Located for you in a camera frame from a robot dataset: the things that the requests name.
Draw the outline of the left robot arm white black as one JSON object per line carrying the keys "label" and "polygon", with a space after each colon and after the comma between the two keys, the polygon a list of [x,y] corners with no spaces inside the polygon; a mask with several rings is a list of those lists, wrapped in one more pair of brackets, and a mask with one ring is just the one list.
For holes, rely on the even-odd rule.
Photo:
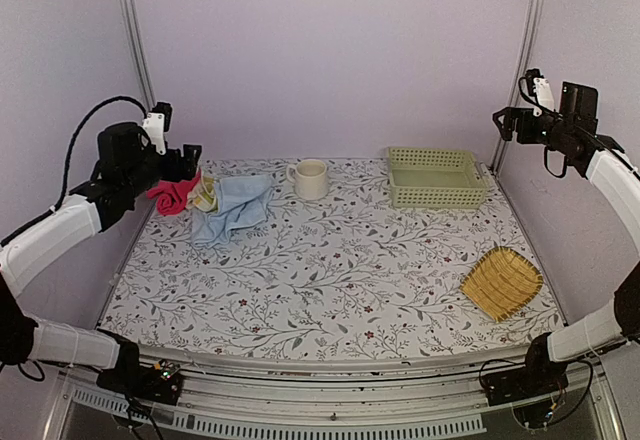
{"label": "left robot arm white black", "polygon": [[134,122],[109,126],[97,138],[98,160],[90,179],[31,226],[1,242],[1,363],[29,361],[98,370],[98,387],[128,399],[174,405],[183,378],[175,364],[140,362],[139,346],[121,335],[86,330],[25,313],[17,298],[48,266],[80,243],[115,225],[138,196],[159,181],[195,177],[202,148],[170,149],[163,127]]}

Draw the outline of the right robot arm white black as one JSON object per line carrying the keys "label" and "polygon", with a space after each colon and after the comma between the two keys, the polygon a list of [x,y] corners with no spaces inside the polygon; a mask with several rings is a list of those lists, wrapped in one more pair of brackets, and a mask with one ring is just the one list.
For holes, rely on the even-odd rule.
{"label": "right robot arm white black", "polygon": [[[506,107],[492,120],[502,140],[543,146],[563,155],[613,208],[633,241],[639,239],[639,170],[612,137],[597,132],[598,92],[565,82],[554,101],[549,82],[537,69],[518,81],[524,106]],[[589,354],[604,354],[639,339],[639,271],[633,269],[600,309],[572,325],[536,337],[523,366],[482,374],[490,404],[518,401],[565,388],[567,367]]]}

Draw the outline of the light blue towel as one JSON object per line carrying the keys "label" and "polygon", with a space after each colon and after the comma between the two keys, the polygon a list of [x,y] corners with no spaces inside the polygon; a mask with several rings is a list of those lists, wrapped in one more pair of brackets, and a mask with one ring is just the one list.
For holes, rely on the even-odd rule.
{"label": "light blue towel", "polygon": [[269,175],[224,177],[213,182],[213,193],[213,210],[191,210],[191,244],[196,248],[226,245],[234,232],[265,222],[273,179]]}

